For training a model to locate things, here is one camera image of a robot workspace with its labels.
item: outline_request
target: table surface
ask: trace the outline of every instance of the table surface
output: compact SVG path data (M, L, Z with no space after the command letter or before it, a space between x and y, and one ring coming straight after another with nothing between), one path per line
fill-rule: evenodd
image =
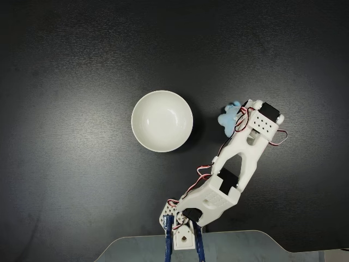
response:
M290 137L207 231L260 230L291 252L349 247L347 3L1 5L1 261L93 261L119 237L163 234L166 199L225 140L221 109L249 98L279 109ZM131 130L154 90L193 111L173 152Z
M208 262L325 262L324 251L289 253L259 231L207 233L202 235ZM108 246L95 262L153 262L164 260L164 236L124 237ZM196 249L175 250L171 262L197 262Z

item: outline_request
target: blue toy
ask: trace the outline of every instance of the blue toy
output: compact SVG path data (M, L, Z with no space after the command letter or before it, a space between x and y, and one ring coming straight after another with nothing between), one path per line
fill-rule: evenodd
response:
M224 110L226 111L225 114L222 114L218 117L218 123L221 126L225 127L224 133L227 137L231 137L231 135L233 134L236 125L235 117L236 114L238 114L240 107L241 104L238 101L235 101L233 104L227 105L224 108Z

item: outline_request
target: red wire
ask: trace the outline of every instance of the red wire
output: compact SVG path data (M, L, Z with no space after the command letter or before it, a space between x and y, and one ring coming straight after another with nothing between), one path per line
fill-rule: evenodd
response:
M181 226L183 226L184 225L184 221L185 221L185 217L183 218L183 222L180 225L177 225L174 228L172 228L172 230L175 230L175 229L180 228Z
M252 111L255 110L253 107L249 107L249 108L247 108L247 109L244 108L244 107L241 107L241 108L240 108L240 111L241 111L242 115L239 117L238 121L236 121L236 122L238 122L238 123L237 123L237 124L235 125L235 127L234 127L235 132L242 132L242 131L245 130L245 128L247 127L247 124L249 123L249 115L250 115L249 110L250 110L250 109L252 109ZM246 121L245 126L244 126L241 130L236 130L236 128L239 127L239 126L242 124L242 122L244 122L244 119L242 119L242 120L239 122L240 118L243 117L243 116L246 115L246 114L247 114L247 121Z
M283 129L278 129L277 132L283 132L283 133L286 133L286 137L285 139L283 139L283 141L281 141L280 143L273 143L273 142L269 142L270 145L272 146L280 146L283 142L285 142L285 140L288 138L288 132L286 130L283 130Z
M211 174L204 174L204 175L200 176L200 177L198 178L198 180L196 181L196 183L195 183L194 185L192 185L191 187L188 188L188 190L185 192L185 196L184 196L182 199L184 199L184 198L188 195L188 193L197 185L197 183L198 183L201 179L203 179L204 177L210 176L210 175L211 175Z
M170 205L170 206L177 206L176 204L171 204L171 203L179 203L179 201L178 200L174 200L174 199L168 199L167 200L167 203Z
M197 169L196 169L196 172L197 172L197 174L199 175L199 176L202 176L202 174L200 173L200 169L206 169L206 168L210 168L212 166L212 164L211 165L200 165Z

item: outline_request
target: bowl rim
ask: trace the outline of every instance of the bowl rim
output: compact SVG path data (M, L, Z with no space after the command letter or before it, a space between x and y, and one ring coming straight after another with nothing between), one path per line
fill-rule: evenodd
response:
M189 133L188 137L185 138L184 142L181 143L179 146L174 147L174 148L172 148L172 149L170 149L170 150L154 150L154 149L151 149L151 148L147 147L146 145L144 145L144 144L138 139L138 137L136 136L135 131L134 131L134 127L133 127L133 115L134 115L134 112L135 112L136 107L138 106L138 104L140 103L140 101L142 101L142 100L145 99L147 96L150 96L151 94L154 94L154 93L170 93L170 94L176 95L176 96L179 97L182 101L185 102L185 104L187 105L187 107L188 107L188 109L189 109L189 112L190 112L190 116L191 116L191 127L190 127L190 133ZM176 150L177 148L183 146L183 144L188 140L188 138L189 138L189 136L190 136L190 134L191 134L191 132L192 132L192 127L193 127L193 125L194 125L194 119L193 119L192 112L191 112L191 108L190 108L189 104L188 104L188 103L185 101L185 99L184 99L183 97L181 97L180 95L178 95L178 94L176 94L176 93L174 93L174 92L171 92L171 91L167 91L167 90L156 90L156 91L147 93L147 94L146 94L145 96L143 96L143 97L137 102L137 104L134 106L133 111L132 111L132 115L131 115L131 127L132 127L132 132L133 132L133 135L135 136L135 138L137 139L137 141L138 141L142 146L144 146L146 149L149 149L149 150L154 151L154 152L159 152L159 153L170 152L170 151Z

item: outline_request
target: robotic arm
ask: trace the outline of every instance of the robotic arm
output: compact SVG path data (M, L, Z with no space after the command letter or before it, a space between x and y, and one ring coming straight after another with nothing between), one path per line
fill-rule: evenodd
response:
M237 204L264 149L284 121L277 109L260 100L248 100L242 108L235 118L238 124L229 144L213 159L211 177L200 188L186 192L177 204L177 211L201 227ZM240 174L235 176L224 164L237 154L242 165Z

